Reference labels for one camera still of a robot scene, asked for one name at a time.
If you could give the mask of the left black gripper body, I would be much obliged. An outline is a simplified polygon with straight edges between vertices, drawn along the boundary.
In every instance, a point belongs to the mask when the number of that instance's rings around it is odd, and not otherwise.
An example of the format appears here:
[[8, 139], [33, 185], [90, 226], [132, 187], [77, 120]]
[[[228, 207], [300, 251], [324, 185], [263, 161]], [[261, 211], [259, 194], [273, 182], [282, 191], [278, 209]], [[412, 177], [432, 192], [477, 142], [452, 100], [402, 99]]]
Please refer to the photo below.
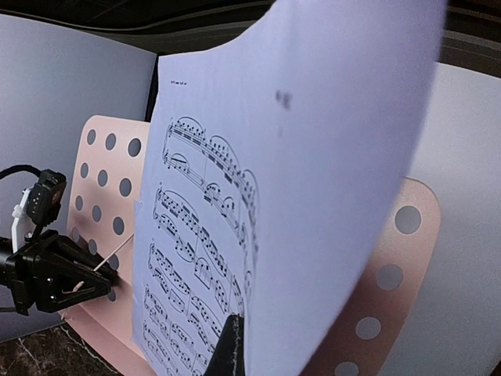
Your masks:
[[44, 313], [59, 310], [56, 267], [51, 252], [57, 237], [57, 231], [47, 230], [17, 252], [12, 252], [10, 239], [1, 239], [1, 285], [10, 290], [13, 298], [13, 306], [2, 308], [2, 312], [27, 316], [32, 306]]

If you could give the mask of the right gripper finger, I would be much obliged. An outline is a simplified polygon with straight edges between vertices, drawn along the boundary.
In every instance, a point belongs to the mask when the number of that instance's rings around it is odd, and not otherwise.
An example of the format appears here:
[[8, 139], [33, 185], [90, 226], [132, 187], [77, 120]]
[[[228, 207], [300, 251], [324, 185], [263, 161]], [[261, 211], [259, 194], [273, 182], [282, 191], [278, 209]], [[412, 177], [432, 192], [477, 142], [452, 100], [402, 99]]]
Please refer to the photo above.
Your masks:
[[244, 319], [227, 317], [204, 376], [244, 376]]

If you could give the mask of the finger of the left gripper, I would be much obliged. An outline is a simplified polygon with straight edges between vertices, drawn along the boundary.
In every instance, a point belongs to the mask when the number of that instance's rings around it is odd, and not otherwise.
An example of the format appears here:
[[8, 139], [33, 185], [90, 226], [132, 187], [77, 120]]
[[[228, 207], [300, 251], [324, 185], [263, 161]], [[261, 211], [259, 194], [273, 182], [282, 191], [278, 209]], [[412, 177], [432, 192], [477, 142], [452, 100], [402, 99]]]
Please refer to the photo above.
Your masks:
[[110, 293], [112, 284], [98, 273], [57, 273], [39, 277], [37, 309], [42, 312], [58, 312], [100, 298]]
[[117, 284], [117, 271], [68, 236], [50, 233], [50, 271], [58, 284]]

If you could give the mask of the pink perforated music stand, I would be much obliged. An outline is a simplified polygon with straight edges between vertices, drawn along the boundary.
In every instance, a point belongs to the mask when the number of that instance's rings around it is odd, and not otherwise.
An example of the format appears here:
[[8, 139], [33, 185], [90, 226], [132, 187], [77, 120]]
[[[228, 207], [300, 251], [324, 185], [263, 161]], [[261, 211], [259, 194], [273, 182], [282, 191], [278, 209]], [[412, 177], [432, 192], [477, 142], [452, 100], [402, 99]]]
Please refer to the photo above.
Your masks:
[[[132, 232], [150, 126], [94, 116], [82, 133], [67, 227], [97, 255], [117, 253], [120, 282], [107, 297], [62, 311], [65, 321], [125, 375], [151, 375], [159, 349], [132, 341]], [[377, 248], [306, 375], [375, 375], [391, 351], [427, 271], [441, 210], [433, 191], [406, 179]]]

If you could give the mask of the sheet music page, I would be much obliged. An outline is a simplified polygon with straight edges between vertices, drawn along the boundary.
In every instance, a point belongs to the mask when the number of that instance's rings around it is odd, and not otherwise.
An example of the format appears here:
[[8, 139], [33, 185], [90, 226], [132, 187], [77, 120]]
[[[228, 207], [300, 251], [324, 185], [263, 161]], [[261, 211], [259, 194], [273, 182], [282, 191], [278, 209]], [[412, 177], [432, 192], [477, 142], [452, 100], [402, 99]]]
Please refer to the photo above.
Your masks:
[[202, 374], [233, 313], [246, 374], [304, 370], [409, 170], [445, 7], [278, 1], [231, 42], [159, 59], [132, 282], [157, 374]]

